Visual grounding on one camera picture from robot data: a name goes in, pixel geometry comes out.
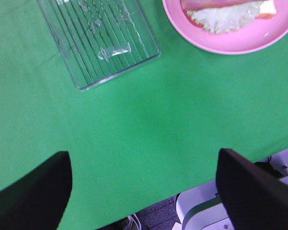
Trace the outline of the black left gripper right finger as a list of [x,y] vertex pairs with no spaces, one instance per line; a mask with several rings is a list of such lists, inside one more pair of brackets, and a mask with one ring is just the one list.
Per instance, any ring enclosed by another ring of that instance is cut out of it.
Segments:
[[288,185],[232,149],[218,154],[216,187],[236,230],[288,230]]

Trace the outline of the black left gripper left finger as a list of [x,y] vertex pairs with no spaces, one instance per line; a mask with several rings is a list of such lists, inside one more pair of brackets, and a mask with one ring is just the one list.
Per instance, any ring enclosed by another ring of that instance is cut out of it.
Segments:
[[72,192],[72,165],[59,151],[0,191],[0,230],[56,230]]

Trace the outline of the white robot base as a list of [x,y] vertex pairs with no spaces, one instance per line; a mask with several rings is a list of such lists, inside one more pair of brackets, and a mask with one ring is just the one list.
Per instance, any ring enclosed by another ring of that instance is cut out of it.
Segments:
[[[255,164],[288,185],[288,148]],[[178,194],[176,212],[180,230],[235,229],[219,198],[215,180]]]

